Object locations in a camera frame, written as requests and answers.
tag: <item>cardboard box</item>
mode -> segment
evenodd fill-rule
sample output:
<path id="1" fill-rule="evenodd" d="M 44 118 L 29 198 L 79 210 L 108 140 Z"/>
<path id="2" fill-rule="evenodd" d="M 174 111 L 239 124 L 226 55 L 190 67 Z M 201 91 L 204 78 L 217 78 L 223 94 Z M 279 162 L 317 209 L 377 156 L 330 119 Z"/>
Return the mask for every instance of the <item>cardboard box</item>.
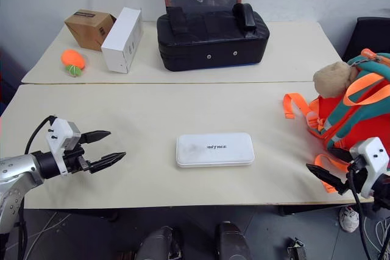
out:
<path id="1" fill-rule="evenodd" d="M 141 35 L 141 11 L 124 7 L 102 45 L 109 70 L 128 73 Z"/>
<path id="2" fill-rule="evenodd" d="M 115 18 L 104 12 L 80 9 L 65 24 L 82 48 L 101 51 L 101 46 L 114 25 Z"/>

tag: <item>black cable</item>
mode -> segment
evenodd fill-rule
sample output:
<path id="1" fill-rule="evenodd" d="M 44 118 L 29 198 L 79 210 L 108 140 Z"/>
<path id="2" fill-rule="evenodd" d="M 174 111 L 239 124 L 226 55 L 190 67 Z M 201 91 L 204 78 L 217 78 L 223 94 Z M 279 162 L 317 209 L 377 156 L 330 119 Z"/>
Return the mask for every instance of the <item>black cable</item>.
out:
<path id="1" fill-rule="evenodd" d="M 32 141 L 38 134 L 38 132 L 42 129 L 42 127 L 47 123 L 50 122 L 50 124 L 53 124 L 54 120 L 56 119 L 55 116 L 48 116 L 46 117 L 41 124 L 38 125 L 38 127 L 34 130 L 34 132 L 31 134 L 31 137 L 29 141 L 27 142 L 26 149 L 24 151 L 25 155 L 28 155 L 30 152 L 30 146 L 32 144 Z M 26 221 L 24 220 L 24 198 L 22 199 L 20 203 L 19 208 L 19 243 L 18 243 L 18 260 L 23 260 L 24 255 L 26 254 L 27 249 L 27 240 L 28 240 L 28 233 L 27 233 L 27 226 Z"/>
<path id="2" fill-rule="evenodd" d="M 361 238 L 361 243 L 363 244 L 364 252 L 366 252 L 366 256 L 368 260 L 371 260 L 370 254 L 368 253 L 367 249 L 367 243 L 366 243 L 366 238 L 364 237 L 363 234 L 363 222 L 364 222 L 364 214 L 363 214 L 363 209 L 361 207 L 361 203 L 358 197 L 358 193 L 356 192 L 355 184 L 353 182 L 353 170 L 349 170 L 348 173 L 348 182 L 349 182 L 349 188 L 352 191 L 353 198 L 355 198 L 356 205 L 358 207 L 358 212 L 359 212 L 359 232 L 360 232 L 360 238 Z"/>
<path id="3" fill-rule="evenodd" d="M 381 252 L 380 252 L 380 256 L 379 256 L 379 258 L 378 258 L 379 260 L 384 259 L 384 255 L 385 255 L 385 253 L 386 253 L 386 249 L 387 249 L 387 247 L 388 247 L 388 245 L 389 245 L 389 240 L 390 240 L 390 231 L 388 231 L 388 233 L 387 233 L 387 235 L 386 235 L 385 241 L 384 241 L 384 243 L 383 243 L 382 250 L 381 250 Z"/>

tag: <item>black chair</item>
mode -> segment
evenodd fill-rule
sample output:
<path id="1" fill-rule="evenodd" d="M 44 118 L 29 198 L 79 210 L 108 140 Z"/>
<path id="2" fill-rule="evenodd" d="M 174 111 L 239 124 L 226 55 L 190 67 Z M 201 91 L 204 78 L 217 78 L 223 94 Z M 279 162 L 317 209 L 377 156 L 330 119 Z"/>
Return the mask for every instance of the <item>black chair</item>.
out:
<path id="1" fill-rule="evenodd" d="M 390 18 L 358 18 L 342 59 L 347 62 L 360 55 L 364 48 L 390 53 Z"/>

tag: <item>white box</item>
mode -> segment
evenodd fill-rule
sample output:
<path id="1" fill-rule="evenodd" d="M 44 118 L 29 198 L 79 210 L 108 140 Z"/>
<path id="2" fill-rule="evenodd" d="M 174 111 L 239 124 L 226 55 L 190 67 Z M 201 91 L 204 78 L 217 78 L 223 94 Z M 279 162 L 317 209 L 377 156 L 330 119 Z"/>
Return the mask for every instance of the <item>white box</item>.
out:
<path id="1" fill-rule="evenodd" d="M 176 162 L 180 167 L 247 166 L 255 159 L 253 149 L 247 133 L 182 135 Z"/>
<path id="2" fill-rule="evenodd" d="M 124 7 L 102 44 L 109 70 L 128 73 L 141 35 L 141 11 Z"/>

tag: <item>brown cardboard box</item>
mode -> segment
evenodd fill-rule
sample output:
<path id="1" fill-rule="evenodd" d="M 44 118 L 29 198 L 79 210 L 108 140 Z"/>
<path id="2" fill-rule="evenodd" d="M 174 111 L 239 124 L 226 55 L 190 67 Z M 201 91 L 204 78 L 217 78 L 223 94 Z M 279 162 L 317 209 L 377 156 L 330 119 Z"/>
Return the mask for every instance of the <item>brown cardboard box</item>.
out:
<path id="1" fill-rule="evenodd" d="M 104 12 L 80 9 L 65 20 L 65 24 L 80 47 L 101 51 L 104 39 L 114 25 L 115 18 Z"/>

